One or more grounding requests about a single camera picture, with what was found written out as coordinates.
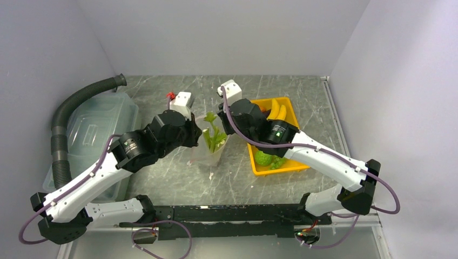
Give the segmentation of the clear zip top bag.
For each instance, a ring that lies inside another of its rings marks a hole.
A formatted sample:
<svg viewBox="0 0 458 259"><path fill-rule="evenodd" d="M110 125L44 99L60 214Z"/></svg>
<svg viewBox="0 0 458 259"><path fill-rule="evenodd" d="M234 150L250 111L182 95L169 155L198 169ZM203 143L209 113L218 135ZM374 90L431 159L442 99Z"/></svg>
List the clear zip top bag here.
<svg viewBox="0 0 458 259"><path fill-rule="evenodd" d="M198 146L191 149L189 164L217 166L226 146L228 135L221 119L214 112L196 118L196 125L202 130Z"/></svg>

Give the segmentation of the celery stalk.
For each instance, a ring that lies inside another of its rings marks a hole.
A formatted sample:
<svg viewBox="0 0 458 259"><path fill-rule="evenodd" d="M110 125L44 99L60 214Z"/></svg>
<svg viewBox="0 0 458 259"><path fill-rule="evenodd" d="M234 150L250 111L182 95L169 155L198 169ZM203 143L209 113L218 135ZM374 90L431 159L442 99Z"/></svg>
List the celery stalk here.
<svg viewBox="0 0 458 259"><path fill-rule="evenodd" d="M210 124L210 128L202 130L203 137L210 153L220 150L227 141L227 134L221 131L215 124L218 117L213 112L207 112L204 121Z"/></svg>

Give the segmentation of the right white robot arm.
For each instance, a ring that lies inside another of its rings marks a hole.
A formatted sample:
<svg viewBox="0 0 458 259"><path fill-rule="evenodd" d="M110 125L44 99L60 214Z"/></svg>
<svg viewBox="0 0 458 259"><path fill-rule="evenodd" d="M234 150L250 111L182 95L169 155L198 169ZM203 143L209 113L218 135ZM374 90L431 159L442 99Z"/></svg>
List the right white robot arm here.
<svg viewBox="0 0 458 259"><path fill-rule="evenodd" d="M338 184L332 188L303 195L298 218L304 224L328 212L346 209L367 215L373 209L373 197L381 164L350 158L315 141L299 130L287 98L249 101L245 98L219 105L217 115L227 134L238 134L256 148L251 155L257 175L272 171L289 172L291 164L303 164L328 176Z"/></svg>

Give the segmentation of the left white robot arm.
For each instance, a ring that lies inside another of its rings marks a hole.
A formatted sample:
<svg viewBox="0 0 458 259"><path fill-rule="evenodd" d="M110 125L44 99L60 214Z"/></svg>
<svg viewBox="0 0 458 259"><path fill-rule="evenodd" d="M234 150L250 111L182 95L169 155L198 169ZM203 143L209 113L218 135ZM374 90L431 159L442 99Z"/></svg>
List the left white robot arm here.
<svg viewBox="0 0 458 259"><path fill-rule="evenodd" d="M166 110L140 130L112 135L100 159L65 186L31 197L43 241L66 244L88 229L151 225L156 210L146 195L121 202L94 203L115 183L156 163L178 147L196 147L202 131L193 113Z"/></svg>

